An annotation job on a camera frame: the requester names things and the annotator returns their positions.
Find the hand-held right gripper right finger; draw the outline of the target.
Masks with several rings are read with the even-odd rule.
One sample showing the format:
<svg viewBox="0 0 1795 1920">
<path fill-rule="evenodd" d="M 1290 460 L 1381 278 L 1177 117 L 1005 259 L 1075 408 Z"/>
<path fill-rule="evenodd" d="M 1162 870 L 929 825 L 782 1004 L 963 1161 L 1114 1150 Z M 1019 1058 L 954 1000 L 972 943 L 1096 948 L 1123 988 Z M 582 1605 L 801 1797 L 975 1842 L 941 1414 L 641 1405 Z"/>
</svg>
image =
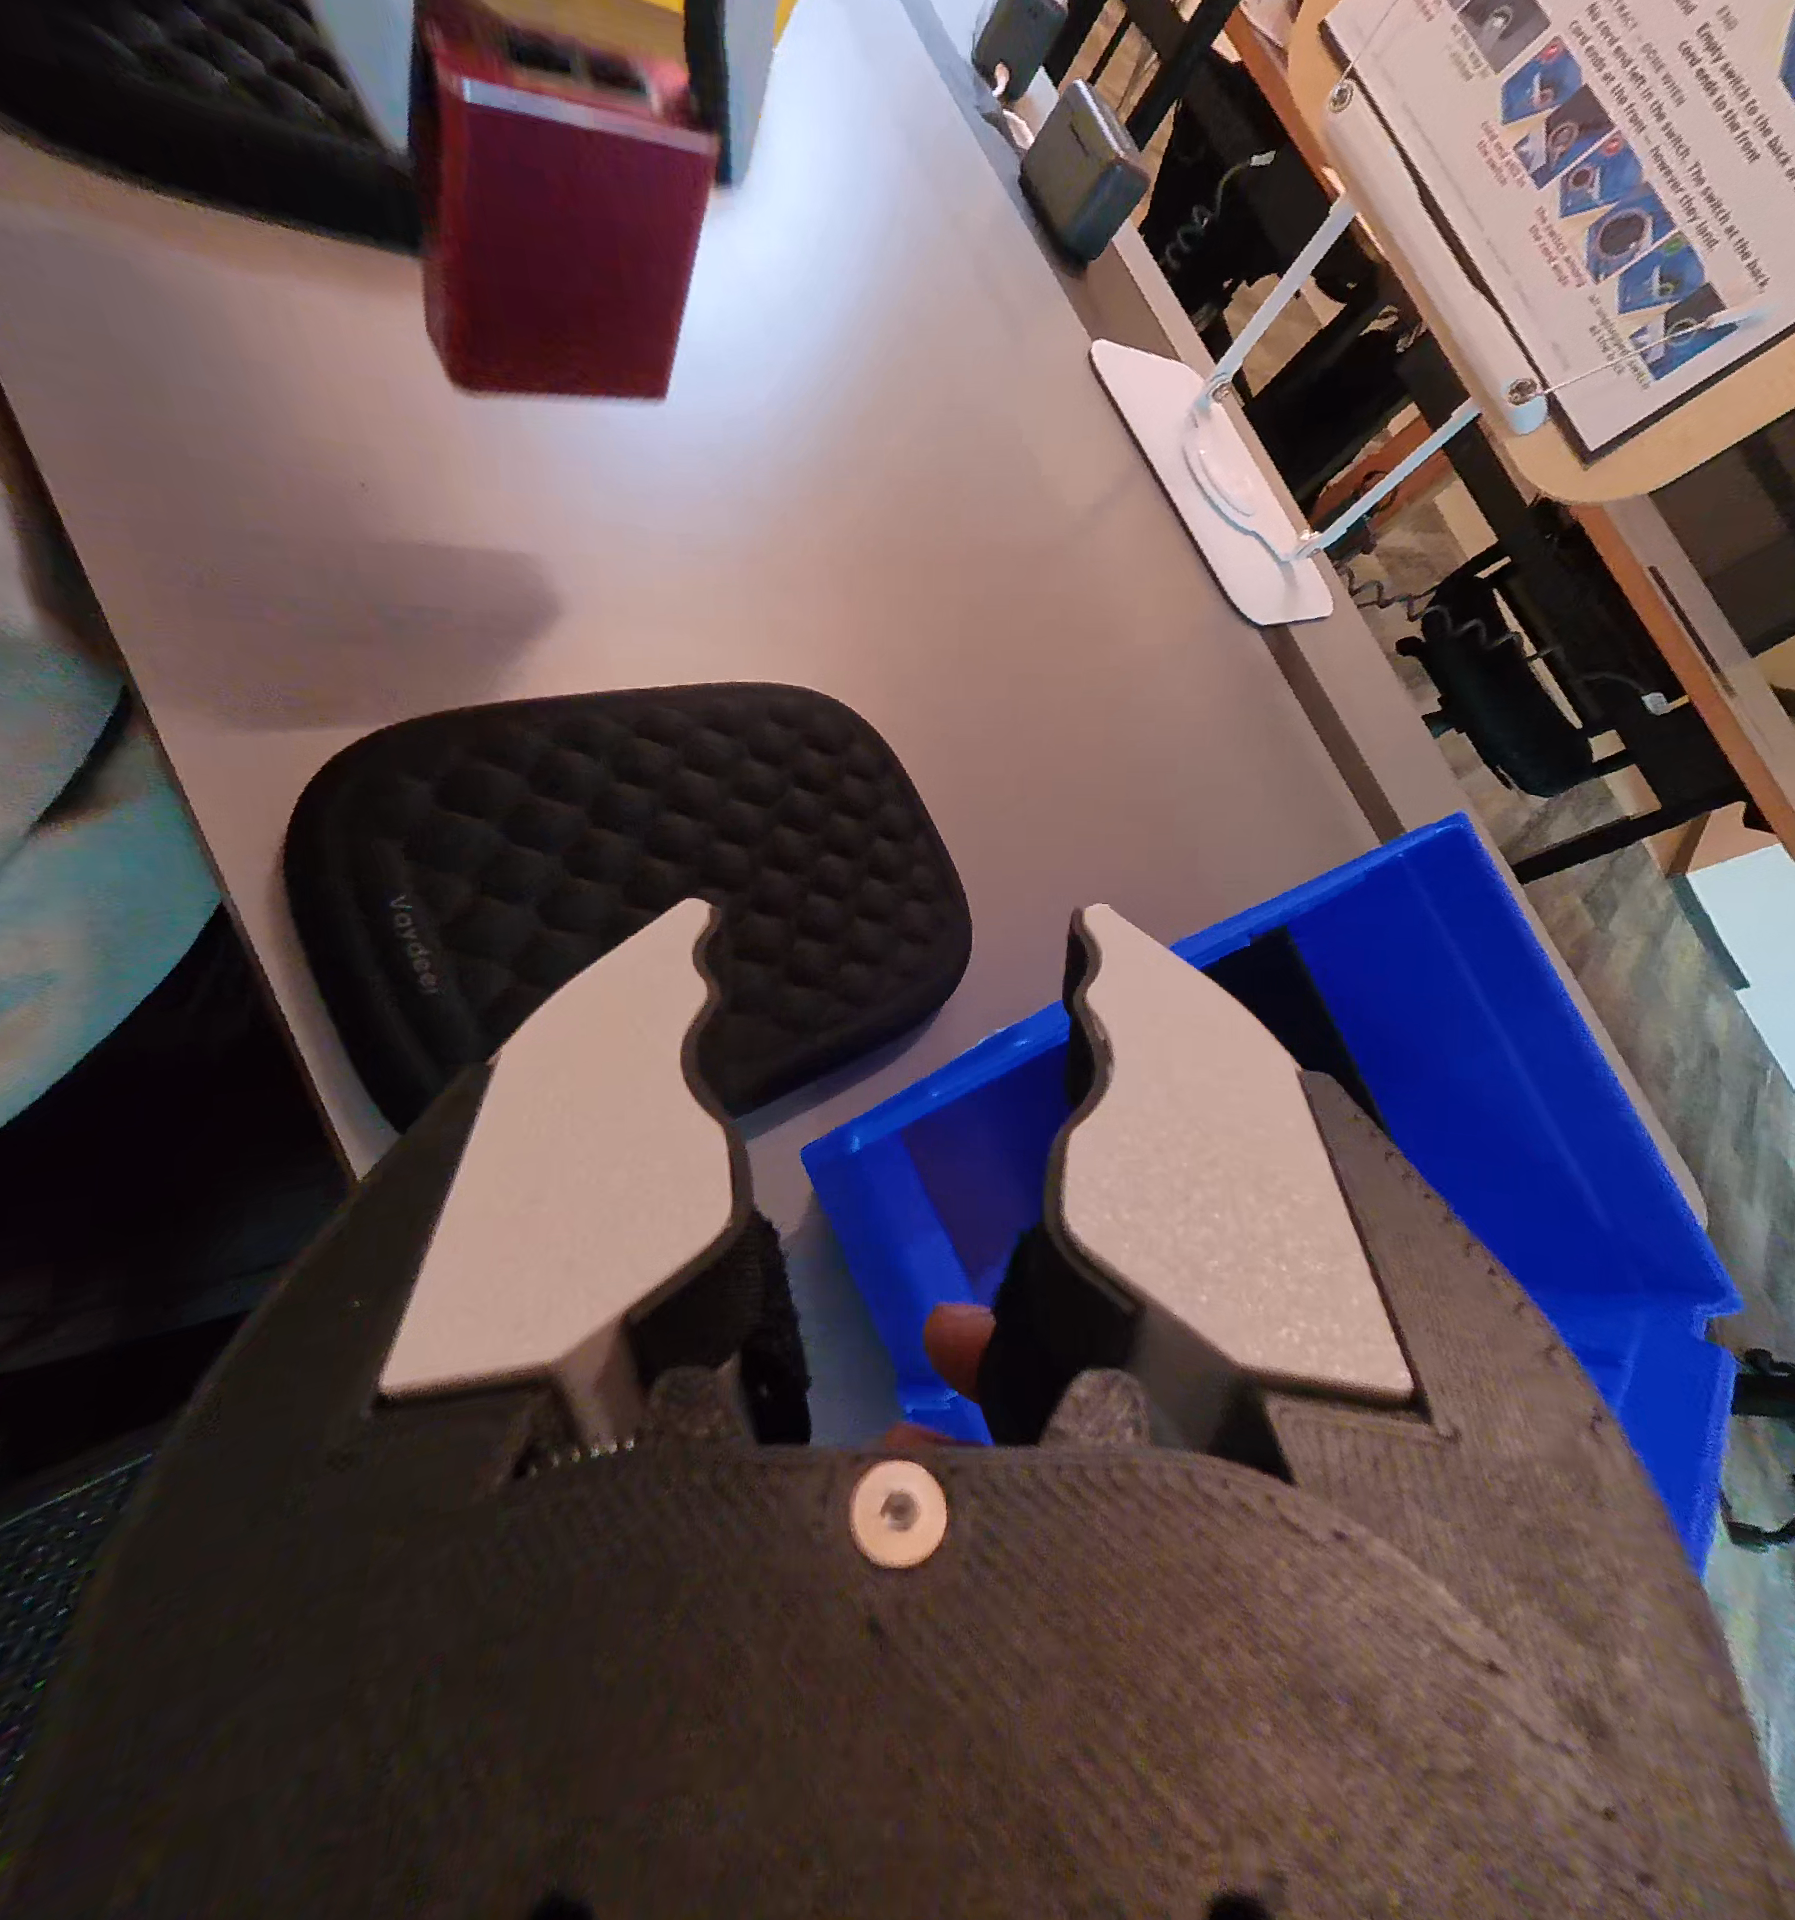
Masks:
<svg viewBox="0 0 1795 1920">
<path fill-rule="evenodd" d="M 1114 1367 L 1193 1448 L 1232 1437 L 1263 1389 L 1409 1408 L 1415 1377 L 1297 1058 L 1105 904 L 1072 913 L 1066 963 L 1084 1077 L 1044 1229 L 1133 1310 Z"/>
</svg>

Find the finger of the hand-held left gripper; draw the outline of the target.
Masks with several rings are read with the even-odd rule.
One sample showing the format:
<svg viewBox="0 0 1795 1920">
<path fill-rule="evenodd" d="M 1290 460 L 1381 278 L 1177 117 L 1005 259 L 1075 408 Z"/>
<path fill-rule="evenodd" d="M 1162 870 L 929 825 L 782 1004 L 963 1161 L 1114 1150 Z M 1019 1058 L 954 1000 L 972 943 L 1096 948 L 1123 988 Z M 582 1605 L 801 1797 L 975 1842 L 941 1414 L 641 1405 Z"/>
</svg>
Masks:
<svg viewBox="0 0 1795 1920">
<path fill-rule="evenodd" d="M 755 156 L 776 59 L 776 3 L 682 3 L 698 126 L 714 138 L 714 183 L 735 187 Z"/>
<path fill-rule="evenodd" d="M 306 3 L 369 132 L 394 158 L 415 158 L 430 113 L 422 3 Z"/>
</svg>

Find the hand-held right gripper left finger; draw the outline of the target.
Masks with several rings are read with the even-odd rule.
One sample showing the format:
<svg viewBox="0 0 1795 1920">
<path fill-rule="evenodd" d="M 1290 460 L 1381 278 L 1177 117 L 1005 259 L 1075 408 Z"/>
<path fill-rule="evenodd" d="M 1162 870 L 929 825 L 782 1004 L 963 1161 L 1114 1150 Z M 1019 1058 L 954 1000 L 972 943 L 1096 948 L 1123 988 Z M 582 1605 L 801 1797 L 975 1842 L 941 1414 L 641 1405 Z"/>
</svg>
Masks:
<svg viewBox="0 0 1795 1920">
<path fill-rule="evenodd" d="M 631 1322 L 723 1256 L 750 1208 L 698 1074 L 714 909 L 679 901 L 494 1053 L 379 1372 L 385 1405 L 549 1387 L 582 1444 L 628 1444 Z"/>
</svg>

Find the red network switch box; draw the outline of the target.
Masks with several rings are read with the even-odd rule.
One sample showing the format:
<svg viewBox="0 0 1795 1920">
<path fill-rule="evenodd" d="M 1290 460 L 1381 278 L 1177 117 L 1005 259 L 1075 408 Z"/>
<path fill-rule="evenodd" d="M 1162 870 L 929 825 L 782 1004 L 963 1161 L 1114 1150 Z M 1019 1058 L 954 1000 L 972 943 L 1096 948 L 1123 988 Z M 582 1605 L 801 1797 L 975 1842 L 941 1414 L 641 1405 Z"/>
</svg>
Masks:
<svg viewBox="0 0 1795 1920">
<path fill-rule="evenodd" d="M 719 134 L 679 3 L 421 3 L 430 344 L 482 398 L 667 398 Z"/>
</svg>

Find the blue plastic bin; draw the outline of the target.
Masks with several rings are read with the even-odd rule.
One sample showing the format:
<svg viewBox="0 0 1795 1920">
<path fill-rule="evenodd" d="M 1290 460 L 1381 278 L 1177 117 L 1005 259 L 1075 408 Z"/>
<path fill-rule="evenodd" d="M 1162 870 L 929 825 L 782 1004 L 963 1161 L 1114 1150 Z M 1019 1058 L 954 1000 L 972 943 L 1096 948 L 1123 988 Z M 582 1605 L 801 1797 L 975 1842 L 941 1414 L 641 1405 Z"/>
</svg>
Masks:
<svg viewBox="0 0 1795 1920">
<path fill-rule="evenodd" d="M 1712 1554 L 1742 1307 L 1618 1074 L 1467 816 L 1172 945 L 1196 968 L 1284 930 L 1390 1140 L 1551 1319 L 1639 1456 L 1697 1572 Z M 990 1444 L 925 1356 L 938 1304 L 995 1301 L 1066 1116 L 1050 1004 L 801 1149 L 895 1372 L 901 1416 Z"/>
</svg>

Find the black office chair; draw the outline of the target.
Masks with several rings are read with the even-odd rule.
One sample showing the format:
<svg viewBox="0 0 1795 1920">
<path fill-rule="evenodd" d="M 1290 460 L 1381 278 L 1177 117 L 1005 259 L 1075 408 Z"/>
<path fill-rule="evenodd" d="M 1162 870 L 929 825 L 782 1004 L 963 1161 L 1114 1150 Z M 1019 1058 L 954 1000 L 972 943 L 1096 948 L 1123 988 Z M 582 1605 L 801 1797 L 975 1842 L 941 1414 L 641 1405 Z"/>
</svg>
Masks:
<svg viewBox="0 0 1795 1920">
<path fill-rule="evenodd" d="M 1522 636 L 1476 572 L 1451 572 L 1426 597 L 1396 657 L 1437 693 L 1426 727 L 1460 734 L 1506 790 L 1548 803 L 1598 776 L 1588 734 L 1548 693 Z"/>
</svg>

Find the white poster stand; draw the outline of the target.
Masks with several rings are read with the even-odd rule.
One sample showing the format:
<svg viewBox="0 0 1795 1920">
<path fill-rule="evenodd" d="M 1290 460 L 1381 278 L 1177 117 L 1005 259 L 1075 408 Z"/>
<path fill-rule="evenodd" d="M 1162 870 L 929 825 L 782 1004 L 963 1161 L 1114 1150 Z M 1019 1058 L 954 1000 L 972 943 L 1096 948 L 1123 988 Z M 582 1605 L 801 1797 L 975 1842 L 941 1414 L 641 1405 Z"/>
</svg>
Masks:
<svg viewBox="0 0 1795 1920">
<path fill-rule="evenodd" d="M 1353 222 L 1390 232 L 1391 259 L 1415 271 L 1432 311 L 1457 335 L 1481 381 L 1385 480 L 1358 491 L 1315 532 L 1297 526 L 1282 503 L 1257 441 L 1227 411 L 1227 395 L 1268 325 L 1294 301 Z M 1521 439 L 1543 427 L 1551 415 L 1551 389 L 1515 344 L 1496 304 L 1464 271 L 1455 243 L 1443 240 L 1409 171 L 1351 184 L 1330 205 L 1315 240 L 1226 345 L 1212 372 L 1197 377 L 1174 357 L 1109 341 L 1092 344 L 1087 362 L 1206 572 L 1257 629 L 1327 618 L 1336 600 L 1323 579 L 1323 556 L 1460 429 L 1494 418 Z"/>
</svg>

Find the wooden desk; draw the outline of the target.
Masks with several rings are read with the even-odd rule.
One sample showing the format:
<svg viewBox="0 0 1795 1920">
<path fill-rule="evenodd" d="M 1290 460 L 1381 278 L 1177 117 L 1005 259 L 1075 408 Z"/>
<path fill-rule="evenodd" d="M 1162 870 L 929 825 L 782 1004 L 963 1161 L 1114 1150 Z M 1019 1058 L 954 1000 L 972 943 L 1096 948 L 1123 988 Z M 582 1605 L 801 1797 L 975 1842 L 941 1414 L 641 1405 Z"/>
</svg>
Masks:
<svg viewBox="0 0 1795 1920">
<path fill-rule="evenodd" d="M 1563 641 L 1570 685 L 1610 694 L 1631 770 L 1655 807 L 1560 837 L 1511 863 L 1521 887 L 1657 837 L 1700 837 L 1742 812 L 1751 836 L 1795 860 L 1795 720 L 1757 670 L 1655 502 L 1563 494 L 1531 474 L 1539 436 L 1460 427 L 1429 466 L 1451 471 L 1515 566 L 1539 632 Z"/>
</svg>

